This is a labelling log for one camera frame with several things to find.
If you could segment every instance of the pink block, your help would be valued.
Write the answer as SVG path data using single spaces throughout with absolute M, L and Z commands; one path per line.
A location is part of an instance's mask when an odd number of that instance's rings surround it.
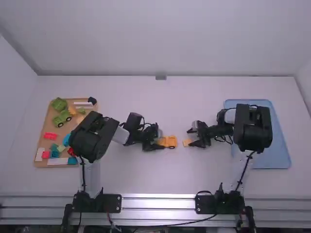
M 42 159 L 49 159 L 50 158 L 50 152 L 49 151 L 44 151 L 42 153 Z

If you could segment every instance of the green toy car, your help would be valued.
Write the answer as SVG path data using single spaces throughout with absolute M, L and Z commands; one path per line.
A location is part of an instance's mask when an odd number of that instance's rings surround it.
M 52 121 L 53 121 L 55 127 L 60 128 L 67 121 L 71 121 L 71 119 L 72 119 L 72 117 L 70 115 L 70 112 L 67 109 L 65 109 L 65 110 L 60 112 L 59 116 L 54 117 Z
M 52 101 L 51 105 L 56 111 L 61 112 L 64 109 L 66 109 L 67 102 L 66 100 L 63 100 L 62 98 L 57 97 L 56 99 Z

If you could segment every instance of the small gray object on wall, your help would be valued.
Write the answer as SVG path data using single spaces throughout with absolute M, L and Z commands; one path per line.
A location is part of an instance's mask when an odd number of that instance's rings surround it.
M 155 76 L 155 79 L 156 80 L 166 80 L 167 79 L 167 76 L 165 74 L 157 74 Z

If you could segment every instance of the red block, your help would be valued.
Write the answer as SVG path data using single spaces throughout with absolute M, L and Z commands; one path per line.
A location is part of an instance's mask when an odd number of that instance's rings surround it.
M 51 133 L 51 132 L 46 132 L 46 133 L 44 133 L 43 137 L 46 139 L 50 139 L 50 140 L 56 140 L 57 134 Z
M 68 154 L 70 154 L 72 157 L 75 157 L 75 156 L 76 156 L 76 155 L 73 153 L 73 148 L 71 148 L 71 147 L 68 149 L 67 152 L 68 152 Z
M 44 151 L 42 153 L 42 159 L 49 159 L 50 158 L 50 152 L 49 151 Z

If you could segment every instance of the small yellow object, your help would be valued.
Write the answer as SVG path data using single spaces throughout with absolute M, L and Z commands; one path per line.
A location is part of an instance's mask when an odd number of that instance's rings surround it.
M 57 147 L 57 150 L 61 153 L 66 147 L 64 145 L 60 145 Z
M 170 149 L 177 147 L 177 137 L 174 135 L 162 137 L 157 142 L 160 146 L 164 146 Z
M 83 119 L 84 119 L 83 116 L 78 117 L 78 118 L 76 119 L 77 124 L 80 124 L 81 121 L 83 121 Z
M 77 111 L 75 110 L 74 107 L 69 106 L 68 107 L 68 112 L 70 113 L 70 115 L 75 116 L 77 114 Z
M 188 147 L 188 146 L 189 146 L 189 143 L 191 143 L 191 142 L 192 142 L 192 140 L 191 140 L 190 138 L 185 139 L 185 140 L 183 141 L 184 147 Z

